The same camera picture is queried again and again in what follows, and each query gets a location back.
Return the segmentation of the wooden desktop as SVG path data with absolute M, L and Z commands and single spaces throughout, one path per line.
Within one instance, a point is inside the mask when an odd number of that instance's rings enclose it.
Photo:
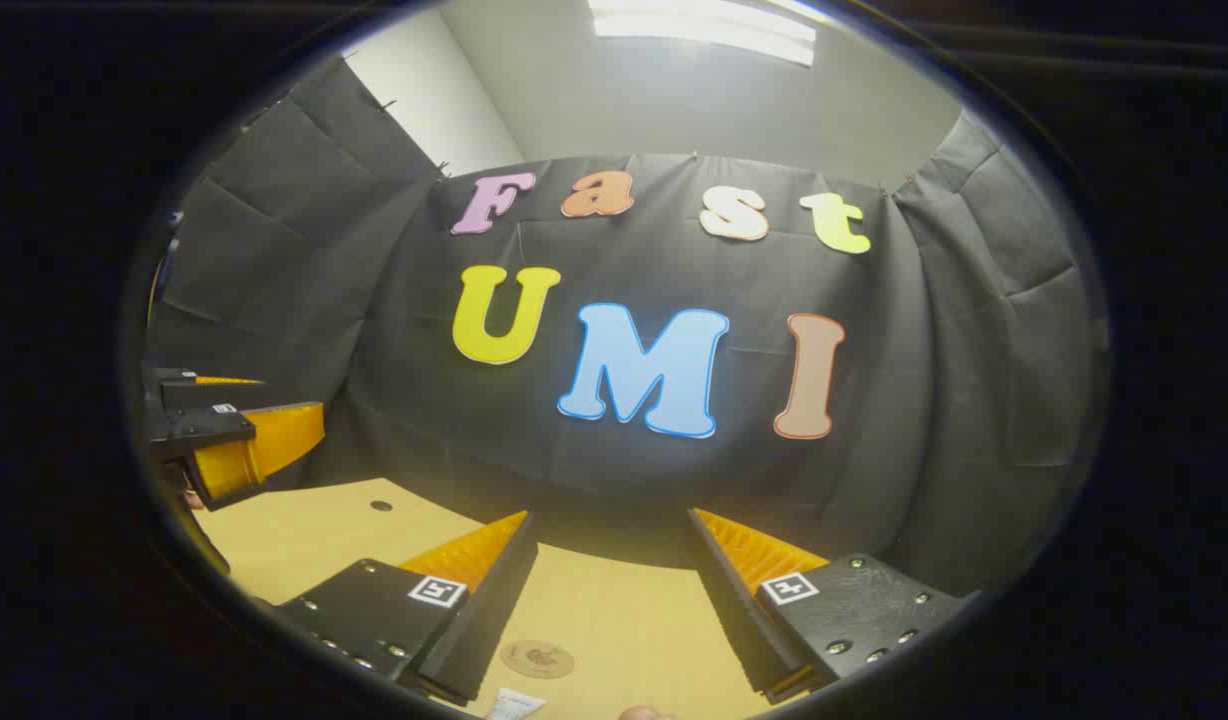
M 399 564 L 453 541 L 476 520 L 391 480 L 270 491 L 195 518 L 246 592 L 279 603 L 344 569 Z M 530 720 L 616 720 L 651 705 L 675 720 L 747 720 L 769 710 L 752 689 L 698 573 L 538 547 L 503 644 L 549 643 L 576 659 L 559 679 L 494 659 L 469 714 L 501 688 L 544 700 Z

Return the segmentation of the ceiling light panel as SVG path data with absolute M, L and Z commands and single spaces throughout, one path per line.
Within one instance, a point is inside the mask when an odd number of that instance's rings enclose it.
M 586 0 L 600 38 L 664 38 L 723 45 L 812 68 L 818 32 L 797 18 L 734 0 Z

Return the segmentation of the black backdrop cloth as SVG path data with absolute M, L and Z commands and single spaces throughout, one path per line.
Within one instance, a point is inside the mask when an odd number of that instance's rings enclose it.
M 325 405 L 281 489 L 384 477 L 659 564 L 701 506 L 966 593 L 1024 571 L 1082 484 L 1084 229 L 970 111 L 893 192 L 659 152 L 441 178 L 329 61 L 179 208 L 149 355 Z

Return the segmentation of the round wooden coaster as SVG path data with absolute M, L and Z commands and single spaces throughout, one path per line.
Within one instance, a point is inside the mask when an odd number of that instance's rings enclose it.
M 505 643 L 499 659 L 515 673 L 535 679 L 560 679 L 572 675 L 577 666 L 573 652 L 542 641 Z

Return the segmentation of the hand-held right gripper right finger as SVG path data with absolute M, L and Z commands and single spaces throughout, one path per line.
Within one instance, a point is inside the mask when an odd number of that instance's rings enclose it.
M 725 636 L 770 705 L 903 655 L 977 600 L 867 553 L 825 559 L 702 509 L 686 521 Z

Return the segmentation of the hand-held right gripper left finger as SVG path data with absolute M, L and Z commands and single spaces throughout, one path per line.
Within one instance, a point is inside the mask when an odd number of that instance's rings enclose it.
M 399 564 L 352 562 L 274 611 L 391 686 L 465 706 L 537 553 L 535 515 L 519 511 Z

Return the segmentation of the white toothpaste tube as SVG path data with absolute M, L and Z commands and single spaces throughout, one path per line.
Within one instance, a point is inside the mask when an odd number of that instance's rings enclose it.
M 530 720 L 544 706 L 546 706 L 544 698 L 503 687 L 496 693 L 483 720 Z

